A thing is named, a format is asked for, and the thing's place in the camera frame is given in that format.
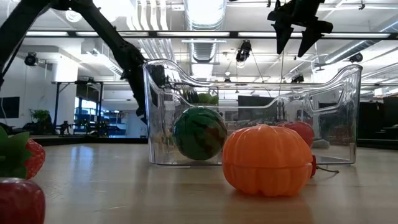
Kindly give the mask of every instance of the strawberry leaves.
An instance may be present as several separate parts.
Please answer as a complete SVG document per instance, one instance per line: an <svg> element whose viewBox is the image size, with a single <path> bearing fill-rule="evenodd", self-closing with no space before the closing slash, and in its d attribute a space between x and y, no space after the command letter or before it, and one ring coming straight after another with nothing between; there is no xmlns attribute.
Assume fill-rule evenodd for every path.
<svg viewBox="0 0 398 224"><path fill-rule="evenodd" d="M0 128L0 177L26 178L24 162L32 156L25 148L28 139L29 133L8 138L5 130Z"/></svg>

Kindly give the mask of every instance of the table surface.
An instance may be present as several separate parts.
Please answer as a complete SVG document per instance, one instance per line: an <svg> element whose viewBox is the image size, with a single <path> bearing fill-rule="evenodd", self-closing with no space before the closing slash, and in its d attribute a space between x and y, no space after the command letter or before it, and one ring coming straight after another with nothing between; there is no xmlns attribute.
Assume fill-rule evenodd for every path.
<svg viewBox="0 0 398 224"><path fill-rule="evenodd" d="M398 151L358 149L353 166L318 170L298 197L234 190L221 167L161 167L147 145L46 147L34 180L46 223L397 223Z"/></svg>

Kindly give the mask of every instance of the transparent container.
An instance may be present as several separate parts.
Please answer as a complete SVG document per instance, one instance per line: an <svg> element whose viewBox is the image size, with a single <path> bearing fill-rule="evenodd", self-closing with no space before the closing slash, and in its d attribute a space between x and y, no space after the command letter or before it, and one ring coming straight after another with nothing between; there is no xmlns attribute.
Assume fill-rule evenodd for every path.
<svg viewBox="0 0 398 224"><path fill-rule="evenodd" d="M222 113L228 135L257 124L301 121L312 126L312 152L318 164L352 164L356 156L357 114L362 67L349 65L327 83L201 82L169 60L144 65L150 162L159 165L220 165L221 153L194 161L180 153L172 137L186 109L203 106ZM239 92L224 100L223 92ZM217 105L190 102L187 93L218 95Z"/></svg>

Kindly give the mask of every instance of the green ball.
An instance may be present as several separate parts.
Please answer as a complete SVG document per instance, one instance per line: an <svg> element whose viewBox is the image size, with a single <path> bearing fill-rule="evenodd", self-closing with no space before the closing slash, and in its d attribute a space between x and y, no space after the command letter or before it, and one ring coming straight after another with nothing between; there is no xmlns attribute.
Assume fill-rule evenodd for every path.
<svg viewBox="0 0 398 224"><path fill-rule="evenodd" d="M173 137L184 156L204 161L222 150L227 130L224 120L216 111L199 106L187 109L177 118Z"/></svg>

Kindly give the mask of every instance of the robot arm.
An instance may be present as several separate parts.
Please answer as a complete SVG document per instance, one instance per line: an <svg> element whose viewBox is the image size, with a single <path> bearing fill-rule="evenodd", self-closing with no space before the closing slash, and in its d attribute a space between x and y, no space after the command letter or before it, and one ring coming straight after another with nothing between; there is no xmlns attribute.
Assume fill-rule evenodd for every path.
<svg viewBox="0 0 398 224"><path fill-rule="evenodd" d="M100 13L94 5L93 0L22 0L0 27L0 88L4 82L4 75L9 65L12 63L26 32L32 26L36 18L45 13L48 9L66 11L72 9L79 12L90 26L98 33L105 43L112 50L112 53L123 69L122 78L127 79L134 98L138 102L139 109L137 115L146 123L145 117L145 96L144 96L144 77L142 65L145 58L140 51L129 42L125 41Z"/></svg>

